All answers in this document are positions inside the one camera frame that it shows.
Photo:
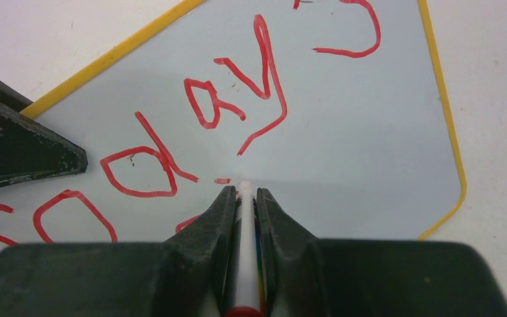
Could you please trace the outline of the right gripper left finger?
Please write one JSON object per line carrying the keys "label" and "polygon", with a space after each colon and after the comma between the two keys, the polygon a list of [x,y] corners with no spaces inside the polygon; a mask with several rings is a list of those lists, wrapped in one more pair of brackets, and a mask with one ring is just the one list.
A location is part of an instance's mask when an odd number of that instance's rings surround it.
{"label": "right gripper left finger", "polygon": [[164,242],[20,244],[0,252],[0,316],[200,316],[223,310],[236,190]]}

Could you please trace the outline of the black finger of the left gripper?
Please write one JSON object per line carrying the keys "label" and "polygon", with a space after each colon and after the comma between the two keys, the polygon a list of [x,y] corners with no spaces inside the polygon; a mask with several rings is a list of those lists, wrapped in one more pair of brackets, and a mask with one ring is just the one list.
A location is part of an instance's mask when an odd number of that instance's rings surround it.
{"label": "black finger of the left gripper", "polygon": [[0,188],[86,172],[83,148],[21,114],[30,104],[0,81]]}

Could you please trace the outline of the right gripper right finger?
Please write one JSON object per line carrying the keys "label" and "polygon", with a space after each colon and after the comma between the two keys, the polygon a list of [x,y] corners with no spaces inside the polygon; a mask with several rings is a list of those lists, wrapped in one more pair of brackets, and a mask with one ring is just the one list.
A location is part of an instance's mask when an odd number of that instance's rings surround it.
{"label": "right gripper right finger", "polygon": [[457,242],[318,238],[257,191],[269,316],[507,316],[490,267]]}

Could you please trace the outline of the white red marker pen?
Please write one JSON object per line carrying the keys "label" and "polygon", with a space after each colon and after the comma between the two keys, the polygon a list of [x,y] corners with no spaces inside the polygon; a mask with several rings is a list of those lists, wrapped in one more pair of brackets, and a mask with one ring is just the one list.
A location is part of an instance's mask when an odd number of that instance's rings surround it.
{"label": "white red marker pen", "polygon": [[254,187],[249,181],[238,185],[223,315],[265,315],[265,286],[261,246],[256,230]]}

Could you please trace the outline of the yellow-framed whiteboard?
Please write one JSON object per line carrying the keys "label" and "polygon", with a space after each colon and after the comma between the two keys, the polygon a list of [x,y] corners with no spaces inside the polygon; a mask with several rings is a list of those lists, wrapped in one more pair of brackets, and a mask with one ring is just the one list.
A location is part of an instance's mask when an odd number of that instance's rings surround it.
{"label": "yellow-framed whiteboard", "polygon": [[414,239],[464,195],[424,1],[184,1],[28,110],[85,173],[0,189],[11,244],[162,242],[225,185],[320,237]]}

